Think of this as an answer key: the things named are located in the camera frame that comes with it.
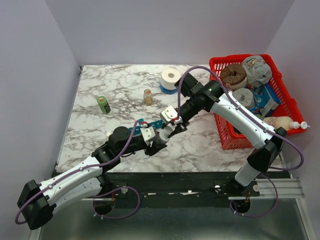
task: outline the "gray floor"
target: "gray floor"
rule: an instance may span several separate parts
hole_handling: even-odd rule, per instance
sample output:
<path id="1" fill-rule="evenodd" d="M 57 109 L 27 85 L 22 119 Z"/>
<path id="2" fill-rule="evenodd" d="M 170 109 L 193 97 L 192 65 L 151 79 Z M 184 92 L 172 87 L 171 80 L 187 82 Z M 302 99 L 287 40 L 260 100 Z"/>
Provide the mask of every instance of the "gray floor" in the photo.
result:
<path id="1" fill-rule="evenodd" d="M 273 200 L 256 200 L 251 214 L 262 213 Z M 119 209 L 114 215 L 127 213 Z M 42 228 L 42 240 L 304 240 L 307 239 L 294 199 L 280 200 L 261 218 L 233 215 L 228 208 L 142 208 L 122 220 L 93 217 L 92 201 L 83 200 L 58 212 Z"/>

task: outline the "marble table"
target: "marble table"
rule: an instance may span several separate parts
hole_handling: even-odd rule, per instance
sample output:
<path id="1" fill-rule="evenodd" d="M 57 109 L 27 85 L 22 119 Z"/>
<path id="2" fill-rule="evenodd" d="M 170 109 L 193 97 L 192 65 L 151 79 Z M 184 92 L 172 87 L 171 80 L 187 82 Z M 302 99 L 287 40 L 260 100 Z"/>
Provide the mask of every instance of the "marble table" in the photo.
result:
<path id="1" fill-rule="evenodd" d="M 174 68 L 184 73 L 193 65 L 85 65 L 76 92 L 56 171 L 79 164 L 108 140 L 116 127 L 132 127 L 135 120 L 160 119 L 169 105 L 177 107 L 177 93 L 166 95 L 159 88 L 161 72 Z M 191 74 L 205 84 L 209 74 Z M 144 90 L 153 93 L 153 104 L 143 101 Z M 102 114 L 97 97 L 104 95 L 111 113 Z M 111 172 L 229 172 L 238 171 L 252 149 L 223 150 L 214 116 L 204 110 L 190 121 L 186 132 L 175 135 L 167 148 L 149 157 L 143 151 L 122 158 Z M 276 160 L 274 166 L 281 166 Z"/>

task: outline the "green can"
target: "green can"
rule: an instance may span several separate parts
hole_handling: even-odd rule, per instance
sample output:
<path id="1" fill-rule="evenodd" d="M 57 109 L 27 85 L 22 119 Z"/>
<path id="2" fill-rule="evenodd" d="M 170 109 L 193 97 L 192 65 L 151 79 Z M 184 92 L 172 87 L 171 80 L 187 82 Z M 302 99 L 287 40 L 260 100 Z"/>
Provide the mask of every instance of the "green can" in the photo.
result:
<path id="1" fill-rule="evenodd" d="M 101 108 L 101 111 L 103 114 L 108 114 L 111 112 L 111 108 L 109 106 L 108 100 L 105 96 L 99 96 L 96 101 L 99 104 L 99 107 Z"/>

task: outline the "robotic arm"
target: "robotic arm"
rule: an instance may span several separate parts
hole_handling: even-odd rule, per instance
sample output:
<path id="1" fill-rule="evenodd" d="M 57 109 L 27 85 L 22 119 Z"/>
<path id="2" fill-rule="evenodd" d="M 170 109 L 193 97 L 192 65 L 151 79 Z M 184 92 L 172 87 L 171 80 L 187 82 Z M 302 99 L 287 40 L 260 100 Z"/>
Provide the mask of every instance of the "robotic arm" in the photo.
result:
<path id="1" fill-rule="evenodd" d="M 159 132 L 144 123 L 141 125 L 141 135 L 132 137 L 134 129 L 130 133 L 124 126 L 117 127 L 108 141 L 79 165 L 39 184 L 34 180 L 26 183 L 17 205 L 20 208 L 19 213 L 23 214 L 29 228 L 34 230 L 43 226 L 57 211 L 67 205 L 112 190 L 113 184 L 104 173 L 121 162 L 119 155 L 144 150 L 146 155 L 153 156 L 167 146 L 166 143 L 171 137 L 186 131 L 189 120 L 201 110 L 224 117 L 255 147 L 247 159 L 248 163 L 232 180 L 233 185 L 245 187 L 260 172 L 268 170 L 281 151 L 282 140 L 256 127 L 251 119 L 248 119 L 230 102 L 217 81 L 209 81 L 203 86 L 188 73 L 182 83 L 181 93 L 189 99 L 181 106 L 180 116 L 178 117 L 178 112 L 172 106 L 163 110 L 160 117 L 164 125 Z M 274 131 L 271 126 L 256 118 L 248 110 L 246 111 L 256 121 Z M 277 129 L 276 133 L 283 137 L 287 134 L 283 128 Z"/>

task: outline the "blue tape roll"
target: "blue tape roll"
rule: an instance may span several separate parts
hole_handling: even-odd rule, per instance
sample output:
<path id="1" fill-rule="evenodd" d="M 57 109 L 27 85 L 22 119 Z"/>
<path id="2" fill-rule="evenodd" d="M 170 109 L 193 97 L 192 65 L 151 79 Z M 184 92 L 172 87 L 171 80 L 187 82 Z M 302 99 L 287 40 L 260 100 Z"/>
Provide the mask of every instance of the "blue tape roll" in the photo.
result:
<path id="1" fill-rule="evenodd" d="M 176 88 L 176 89 L 173 89 L 173 90 L 166 89 L 166 88 L 164 88 L 161 84 L 160 84 L 160 89 L 161 89 L 161 91 L 164 92 L 165 94 L 175 94 L 175 93 L 178 91 L 177 88 Z"/>

